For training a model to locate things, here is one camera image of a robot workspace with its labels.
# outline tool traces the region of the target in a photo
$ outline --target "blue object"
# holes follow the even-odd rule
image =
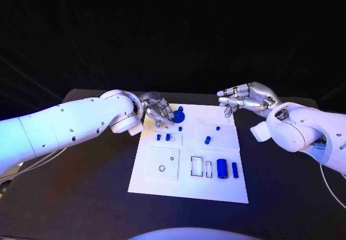
[[[172,121],[179,124],[187,119],[182,106],[178,108],[174,114],[175,114],[175,117],[172,118]]]
[[[205,143],[205,144],[210,144],[210,143],[211,143],[211,139],[212,139],[212,138],[208,136],[207,139],[205,139],[205,141],[204,141],[204,143]]]
[[[230,173],[228,173],[228,162],[225,159],[218,159],[217,160],[217,165],[218,165],[218,178],[220,179],[228,179],[230,178]]]
[[[233,177],[237,179],[240,176],[238,176],[238,169],[237,169],[237,163],[233,162]]]

